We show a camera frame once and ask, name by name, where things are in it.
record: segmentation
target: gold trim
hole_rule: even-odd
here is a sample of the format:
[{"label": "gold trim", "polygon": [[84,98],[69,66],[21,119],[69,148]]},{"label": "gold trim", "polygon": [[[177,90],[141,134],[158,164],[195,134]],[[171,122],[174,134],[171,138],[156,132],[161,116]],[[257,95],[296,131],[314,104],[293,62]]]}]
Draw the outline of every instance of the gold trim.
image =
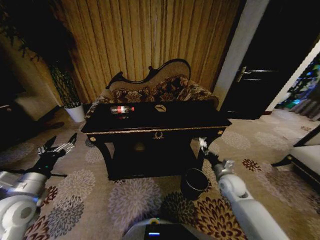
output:
[{"label": "gold trim", "polygon": [[200,130],[200,129],[221,129],[229,126],[201,126],[201,127],[185,127],[185,128],[164,128],[164,129],[143,129],[143,130],[125,130],[125,131],[100,131],[100,132],[84,132],[86,135],[95,134],[131,134],[131,133],[149,133],[149,132],[164,132],[178,130]]},{"label": "gold trim", "polygon": [[302,172],[304,172],[305,174],[307,174],[310,178],[312,178],[314,181],[316,181],[319,185],[320,185],[320,182],[315,179],[313,176],[311,176],[308,172],[306,172],[304,169],[302,169],[300,166],[298,166],[297,164],[295,164],[294,162],[292,162],[293,165],[295,165],[298,169],[300,169]]},{"label": "gold trim", "polygon": [[164,133],[161,131],[160,136],[158,136],[158,132],[155,132],[153,139],[156,139],[156,140],[164,139]]}]

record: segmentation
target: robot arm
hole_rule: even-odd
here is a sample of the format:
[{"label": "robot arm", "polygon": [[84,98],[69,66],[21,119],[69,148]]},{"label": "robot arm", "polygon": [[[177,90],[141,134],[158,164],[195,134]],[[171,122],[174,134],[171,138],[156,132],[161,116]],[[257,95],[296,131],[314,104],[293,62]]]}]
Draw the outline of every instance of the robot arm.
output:
[{"label": "robot arm", "polygon": [[231,204],[241,228],[249,240],[288,240],[288,236],[267,209],[255,200],[244,181],[233,174],[234,161],[224,160],[212,166],[224,195]]},{"label": "robot arm", "polygon": [[[2,240],[22,240],[25,232],[39,217],[40,206],[48,192],[46,181],[59,157],[75,147],[75,133],[68,143],[52,147],[56,137],[51,138],[38,149],[40,159],[27,170],[2,170],[0,172],[0,190],[4,198],[0,200],[0,238]],[[12,173],[23,174],[18,177]]]}]

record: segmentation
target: floral upholstery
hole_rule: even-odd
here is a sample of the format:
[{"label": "floral upholstery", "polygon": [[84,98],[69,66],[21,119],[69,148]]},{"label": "floral upholstery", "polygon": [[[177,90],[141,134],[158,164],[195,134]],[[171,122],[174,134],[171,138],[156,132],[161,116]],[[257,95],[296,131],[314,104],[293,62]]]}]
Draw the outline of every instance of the floral upholstery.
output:
[{"label": "floral upholstery", "polygon": [[218,98],[210,91],[199,86],[194,81],[188,80],[185,75],[181,74],[168,77],[157,85],[147,85],[140,89],[117,88],[113,91],[106,89],[92,103],[85,117],[90,118],[98,104],[196,100],[214,100],[215,108],[217,108],[219,103]]}]

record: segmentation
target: white cushion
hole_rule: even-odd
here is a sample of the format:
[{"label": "white cushion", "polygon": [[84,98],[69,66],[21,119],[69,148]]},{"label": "white cushion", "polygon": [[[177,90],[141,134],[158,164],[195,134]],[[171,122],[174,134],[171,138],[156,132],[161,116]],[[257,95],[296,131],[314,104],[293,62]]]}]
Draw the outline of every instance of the white cushion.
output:
[{"label": "white cushion", "polygon": [[320,175],[320,145],[297,146],[291,149],[289,153]]}]

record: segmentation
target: beige curtain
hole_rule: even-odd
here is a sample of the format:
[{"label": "beige curtain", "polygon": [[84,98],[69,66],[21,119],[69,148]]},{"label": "beige curtain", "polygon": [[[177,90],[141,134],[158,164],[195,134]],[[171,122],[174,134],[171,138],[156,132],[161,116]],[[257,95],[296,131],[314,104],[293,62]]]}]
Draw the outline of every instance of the beige curtain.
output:
[{"label": "beige curtain", "polygon": [[207,89],[224,54],[240,0],[66,0],[57,13],[73,33],[74,78],[89,103],[119,71],[144,79],[148,66],[182,58]]}]

